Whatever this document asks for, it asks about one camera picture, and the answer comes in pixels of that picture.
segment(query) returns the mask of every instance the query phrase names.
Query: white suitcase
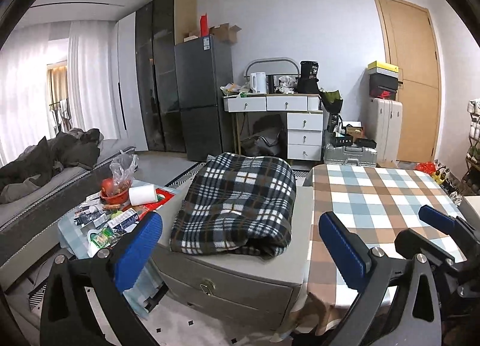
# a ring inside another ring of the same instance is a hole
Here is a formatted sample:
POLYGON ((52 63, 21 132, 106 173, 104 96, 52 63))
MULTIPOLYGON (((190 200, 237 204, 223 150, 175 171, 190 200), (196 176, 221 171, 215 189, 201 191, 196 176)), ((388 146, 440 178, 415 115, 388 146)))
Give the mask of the white suitcase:
POLYGON ((382 98, 370 99, 365 135, 377 142, 379 162, 397 160, 401 129, 402 103, 382 98))

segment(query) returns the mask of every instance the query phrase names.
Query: drawer handle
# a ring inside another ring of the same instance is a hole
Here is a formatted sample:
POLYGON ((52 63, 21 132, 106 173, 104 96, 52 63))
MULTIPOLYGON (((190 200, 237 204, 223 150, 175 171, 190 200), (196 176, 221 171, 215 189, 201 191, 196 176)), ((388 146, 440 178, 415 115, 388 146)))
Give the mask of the drawer handle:
POLYGON ((203 280, 203 282, 200 284, 200 289, 207 296, 213 296, 213 291, 215 290, 215 285, 210 280, 203 280))

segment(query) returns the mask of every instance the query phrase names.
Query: blue gripper pad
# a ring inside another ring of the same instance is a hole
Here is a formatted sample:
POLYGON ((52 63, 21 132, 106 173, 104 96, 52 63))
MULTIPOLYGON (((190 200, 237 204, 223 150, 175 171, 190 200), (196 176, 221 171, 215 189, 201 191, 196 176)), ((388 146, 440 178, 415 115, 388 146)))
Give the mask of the blue gripper pad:
POLYGON ((455 219, 447 216, 429 205, 424 205, 418 210, 418 217, 421 221, 431 225, 446 235, 453 233, 455 228, 455 219))
POLYGON ((162 235, 162 218, 155 212, 141 231, 135 228, 131 234, 136 236, 115 264, 114 282, 119 292, 130 289, 137 281, 153 248, 162 235))
POLYGON ((362 292, 371 267, 365 243, 349 232, 333 212, 320 216, 318 230, 346 285, 362 292))

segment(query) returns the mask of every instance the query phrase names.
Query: light blue tablecloth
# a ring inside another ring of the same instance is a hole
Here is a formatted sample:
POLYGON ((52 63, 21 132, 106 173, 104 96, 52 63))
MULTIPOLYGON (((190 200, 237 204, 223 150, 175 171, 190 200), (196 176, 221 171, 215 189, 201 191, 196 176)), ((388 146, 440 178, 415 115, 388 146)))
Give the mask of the light blue tablecloth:
MULTIPOLYGON (((143 186, 148 185, 147 182, 142 182, 138 180, 133 180, 132 186, 143 186)), ((156 186, 157 188, 162 188, 170 191, 171 193, 178 193, 176 189, 165 188, 162 186, 156 186)), ((59 240, 60 245, 63 248, 68 249, 78 259, 88 258, 87 249, 88 249, 88 240, 85 234, 80 230, 80 226, 75 225, 74 216, 75 216, 76 207, 71 209, 69 212, 64 214, 62 218, 58 221, 59 229, 59 240)), ((148 297, 153 297, 158 291, 158 287, 163 284, 162 279, 160 278, 160 273, 157 269, 157 266, 150 258, 145 267, 140 272, 135 285, 131 289, 127 289, 123 292, 123 295, 129 302, 132 309, 135 313, 142 318, 147 318, 148 311, 145 309, 145 300, 148 297)))

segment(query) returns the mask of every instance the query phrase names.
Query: brown and white checkered cloth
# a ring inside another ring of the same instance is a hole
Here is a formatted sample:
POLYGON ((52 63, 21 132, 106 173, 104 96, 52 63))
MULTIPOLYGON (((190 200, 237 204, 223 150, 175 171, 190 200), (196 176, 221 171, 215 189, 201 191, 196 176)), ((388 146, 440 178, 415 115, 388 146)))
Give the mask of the brown and white checkered cloth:
MULTIPOLYGON (((457 262, 465 260, 450 236, 418 218, 418 210, 426 204, 452 217, 462 217, 429 175, 414 170, 341 165, 319 165, 312 172, 314 212, 305 283, 273 341, 284 338, 295 327, 306 332, 318 325, 320 335, 340 322, 357 296, 356 290, 346 286, 318 233, 318 220, 324 212, 334 211, 369 248, 381 247, 389 257, 402 257, 395 251, 395 237, 403 229, 412 228, 452 254, 457 262)), ((384 305, 391 303, 395 289, 388 288, 384 305)))

